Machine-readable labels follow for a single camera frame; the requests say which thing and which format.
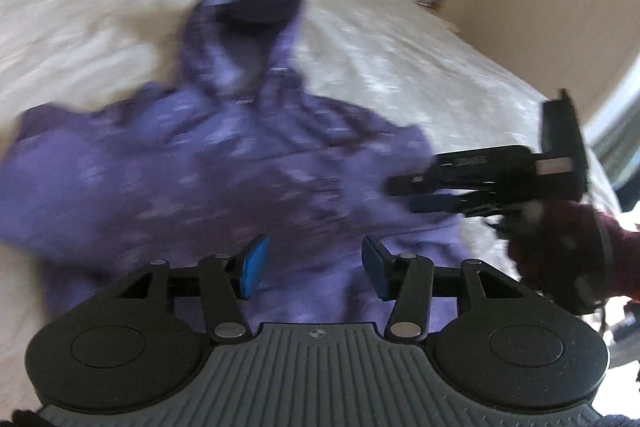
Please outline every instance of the hood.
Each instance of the hood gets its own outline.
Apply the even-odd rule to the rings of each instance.
[[[201,0],[184,29],[178,81],[214,98],[256,94],[287,67],[302,0]]]

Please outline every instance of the white bedspread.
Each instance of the white bedspread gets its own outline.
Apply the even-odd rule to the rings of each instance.
[[[195,0],[0,0],[0,146],[16,117],[46,102],[96,109],[140,84],[169,81],[179,30]],[[418,123],[437,152],[521,143],[536,147],[543,97],[409,0],[307,0],[298,63],[308,89]],[[599,165],[595,199],[617,203]],[[503,245],[475,220],[474,252],[505,271]],[[22,367],[42,324],[32,261],[0,251],[0,417],[37,401]]]

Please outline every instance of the hand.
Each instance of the hand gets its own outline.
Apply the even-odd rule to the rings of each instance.
[[[640,234],[626,232],[612,216],[575,201],[531,201],[523,217],[532,233],[513,237],[507,254],[530,288],[545,292],[564,272],[601,270],[608,253],[605,296],[640,293]]]

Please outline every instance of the dark red glove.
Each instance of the dark red glove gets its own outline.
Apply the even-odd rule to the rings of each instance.
[[[534,290],[542,288],[541,277],[554,269],[558,255],[573,255],[579,263],[602,254],[592,206],[573,201],[531,202],[525,214],[534,233],[511,240],[508,255],[516,262],[523,282]],[[612,216],[596,216],[609,235],[612,254],[606,297],[640,299],[640,233],[623,230]]]

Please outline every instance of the gray ribbed plate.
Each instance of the gray ribbed plate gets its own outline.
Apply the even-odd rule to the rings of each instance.
[[[117,415],[45,407],[59,427],[577,427],[581,405],[525,416],[479,405],[449,387],[416,346],[372,325],[264,325],[256,339],[213,350],[201,373],[162,403]]]

